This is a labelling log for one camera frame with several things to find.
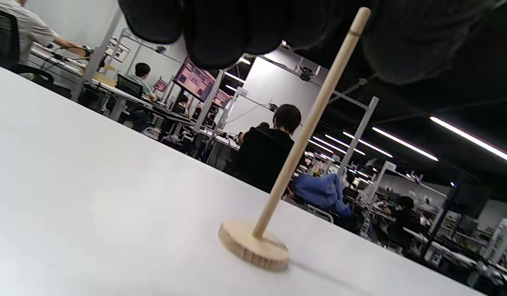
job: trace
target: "blue cloth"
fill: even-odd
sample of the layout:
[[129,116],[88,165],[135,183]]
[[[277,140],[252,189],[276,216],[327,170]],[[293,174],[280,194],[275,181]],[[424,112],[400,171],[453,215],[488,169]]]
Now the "blue cloth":
[[336,174],[327,174],[320,178],[301,174],[293,181],[292,191],[321,210],[335,210],[341,217],[351,214],[350,209],[343,203],[342,183]]

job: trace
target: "computer monitor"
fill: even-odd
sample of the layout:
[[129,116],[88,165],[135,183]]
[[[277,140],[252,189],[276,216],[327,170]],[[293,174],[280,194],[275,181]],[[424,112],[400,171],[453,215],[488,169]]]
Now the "computer monitor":
[[204,102],[215,83],[215,78],[208,71],[197,68],[189,58],[186,58],[176,75],[175,82]]

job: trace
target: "white partition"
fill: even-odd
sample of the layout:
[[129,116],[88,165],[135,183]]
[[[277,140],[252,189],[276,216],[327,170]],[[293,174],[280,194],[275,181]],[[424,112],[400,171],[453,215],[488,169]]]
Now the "white partition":
[[[286,49],[278,49],[266,56],[284,64],[289,69],[294,69],[301,58]],[[317,65],[307,60],[304,60],[303,64],[314,71],[317,68]],[[323,69],[314,79],[321,82],[326,73],[327,71]],[[308,116],[320,89],[319,86],[302,81],[292,73],[260,58],[255,59],[243,87],[248,91],[248,98],[259,104],[273,103],[277,106],[293,104],[297,106],[301,111],[302,123]],[[247,131],[250,127],[257,126],[261,122],[268,122],[272,125],[272,118],[273,112],[239,97],[233,107],[233,112],[229,115],[225,130],[230,133],[239,133]],[[296,139],[299,133],[300,128],[294,133],[293,138]]]

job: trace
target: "wooden stick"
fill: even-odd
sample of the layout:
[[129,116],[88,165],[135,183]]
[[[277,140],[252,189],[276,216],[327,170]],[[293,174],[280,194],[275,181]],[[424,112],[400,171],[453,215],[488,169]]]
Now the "wooden stick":
[[332,64],[332,68],[326,76],[323,87],[315,99],[312,111],[308,115],[308,119],[304,124],[301,136],[297,142],[293,144],[285,165],[283,166],[281,173],[277,177],[277,180],[272,188],[270,200],[268,200],[257,225],[255,225],[255,229],[253,230],[253,236],[255,238],[262,238],[266,227],[268,227],[268,223],[270,222],[270,219],[272,219],[272,215],[277,207],[277,204],[285,192],[293,171],[295,167],[297,167],[303,155],[304,148],[306,148],[306,145],[308,144],[308,139],[312,136],[315,127],[319,123],[319,118],[321,118],[321,114],[323,114],[323,111],[332,96],[332,92],[334,92],[334,88],[336,88],[338,84],[339,78],[347,66],[350,56],[354,52],[354,48],[357,45],[357,41],[359,40],[369,17],[370,9],[366,7],[361,7],[357,12],[355,19],[352,22],[352,26],[350,26],[349,32],[347,33],[347,37],[345,37],[345,40],[339,49],[338,55]]

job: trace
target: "fluorescent light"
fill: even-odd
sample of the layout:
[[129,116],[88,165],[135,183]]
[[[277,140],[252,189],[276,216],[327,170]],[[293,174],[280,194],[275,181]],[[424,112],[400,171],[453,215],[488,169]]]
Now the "fluorescent light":
[[428,158],[430,158],[430,159],[432,159],[432,160],[439,161],[436,157],[434,157],[434,156],[432,156],[432,155],[428,154],[428,153],[427,153],[427,152],[425,152],[424,150],[421,150],[420,148],[417,148],[417,147],[415,147],[415,146],[413,146],[413,145],[411,145],[411,144],[409,144],[409,143],[405,142],[404,140],[398,139],[397,137],[394,137],[393,135],[390,135],[390,134],[388,134],[388,133],[385,133],[384,131],[382,131],[381,129],[378,129],[377,127],[373,127],[372,129],[373,129],[374,131],[376,131],[376,132],[380,133],[381,135],[386,136],[386,137],[388,137],[389,139],[392,139],[392,140],[394,140],[394,141],[396,141],[396,142],[398,142],[398,143],[402,144],[403,146],[406,146],[406,147],[408,147],[408,148],[410,148],[410,149],[412,149],[412,150],[416,151],[416,152],[417,152],[417,153],[419,153],[419,154],[422,154],[422,155],[424,155],[424,156],[426,156],[426,157],[428,157]]
[[236,77],[236,76],[231,75],[230,73],[225,72],[224,74],[225,74],[225,75],[228,75],[229,77],[235,78],[235,79],[237,79],[238,81],[240,81],[240,82],[242,82],[242,83],[246,82],[246,81],[244,81],[244,80],[242,80],[242,79],[240,79],[240,78],[238,78],[238,77]]
[[372,145],[368,144],[367,142],[365,142],[365,141],[363,141],[363,140],[361,140],[361,139],[359,139],[359,142],[360,142],[361,144],[366,145],[366,146],[368,146],[368,147],[370,147],[370,148],[372,148],[372,149],[376,150],[377,152],[381,152],[381,153],[385,154],[386,156],[390,157],[391,159],[393,159],[393,157],[392,157],[392,155],[391,155],[390,153],[387,153],[387,152],[385,152],[385,151],[383,151],[383,150],[381,150],[381,149],[379,149],[379,148],[377,148],[377,147],[375,147],[375,146],[372,146]]
[[[347,132],[343,132],[343,133],[344,133],[346,136],[349,136],[349,137],[351,137],[351,138],[355,139],[355,137],[354,137],[353,135],[351,135],[351,134],[349,134],[349,133],[347,133]],[[385,152],[385,151],[383,151],[383,150],[381,150],[381,149],[379,149],[379,148],[377,148],[377,147],[375,147],[375,146],[372,146],[372,145],[368,144],[367,142],[365,142],[365,141],[363,141],[363,140],[361,140],[361,139],[359,139],[358,141],[359,141],[361,144],[366,145],[366,146],[368,146],[368,147],[370,147],[370,148],[372,148],[372,149],[376,150],[377,152],[381,152],[381,153],[385,154],[386,156],[388,156],[388,157],[390,157],[390,158],[393,158],[393,157],[392,157],[392,155],[391,155],[390,153],[387,153],[387,152]]]
[[227,85],[226,85],[226,87],[227,87],[227,88],[229,88],[230,90],[233,90],[234,92],[236,92],[236,91],[237,91],[235,88],[232,88],[231,86],[227,86]]
[[501,157],[502,159],[505,159],[507,160],[507,154],[498,150],[497,148],[495,148],[494,146],[491,146],[490,144],[484,142],[483,140],[480,140],[476,137],[473,137],[471,135],[469,135],[468,133],[465,133],[464,131],[450,125],[449,123],[443,121],[443,120],[439,120],[438,118],[434,117],[434,116],[431,116],[431,120],[434,121],[435,123],[445,127],[446,129],[449,129],[455,133],[457,133],[458,135],[466,138],[467,140],[477,144],[478,146],[480,146],[481,148],[484,148],[485,150],[488,150],[489,152],[491,152],[492,154],[495,154],[497,155],[498,157]]
[[347,132],[343,132],[343,133],[344,133],[346,136],[349,136],[349,137],[351,137],[351,138],[355,139],[355,137],[354,137],[353,135],[351,135],[351,134],[349,134],[349,133],[347,133]]
[[324,154],[322,154],[322,153],[321,153],[321,157],[322,157],[322,158],[324,158],[324,159],[329,159],[329,160],[332,160],[332,161],[334,160],[334,159],[332,159],[331,157],[327,157],[326,155],[324,155]]
[[315,137],[315,136],[314,136],[314,137],[312,137],[312,139],[317,140],[317,141],[319,141],[319,142],[321,142],[321,143],[325,144],[326,146],[330,146],[330,147],[332,147],[332,148],[334,148],[334,149],[336,149],[336,150],[338,150],[338,151],[340,151],[340,152],[342,152],[342,153],[344,153],[344,154],[346,154],[346,153],[347,153],[347,152],[344,152],[343,150],[341,150],[341,149],[337,148],[336,146],[334,146],[334,145],[332,145],[332,144],[330,144],[330,143],[328,143],[328,142],[325,142],[325,141],[323,141],[323,140],[319,139],[318,137]]
[[317,144],[316,142],[314,142],[314,141],[312,141],[312,140],[308,140],[308,142],[310,142],[310,143],[314,144],[315,146],[319,146],[319,147],[323,148],[324,150],[327,150],[327,151],[328,151],[328,152],[330,152],[330,153],[334,153],[332,150],[330,150],[330,149],[328,149],[328,148],[326,148],[326,147],[323,147],[323,146],[321,146],[321,145]]
[[[341,145],[343,145],[343,146],[345,146],[345,147],[350,148],[350,145],[345,144],[345,143],[343,143],[343,142],[339,141],[338,139],[336,139],[336,138],[334,138],[334,137],[331,137],[331,136],[329,136],[329,135],[327,135],[327,134],[325,134],[324,136],[325,136],[325,137],[327,137],[327,138],[328,138],[328,139],[330,139],[330,140],[334,140],[334,141],[338,142],[339,144],[341,144]],[[359,154],[366,155],[365,153],[361,152],[360,150],[354,149],[354,151],[355,151],[355,152],[357,152],[357,153],[359,153]]]
[[358,174],[360,174],[361,176],[365,176],[365,177],[367,177],[367,178],[370,178],[367,174],[364,174],[364,173],[362,173],[362,172],[360,172],[360,171],[357,171],[357,173],[358,173]]
[[248,64],[248,65],[252,64],[249,60],[246,60],[245,58],[240,58],[239,62],[243,62],[244,64]]

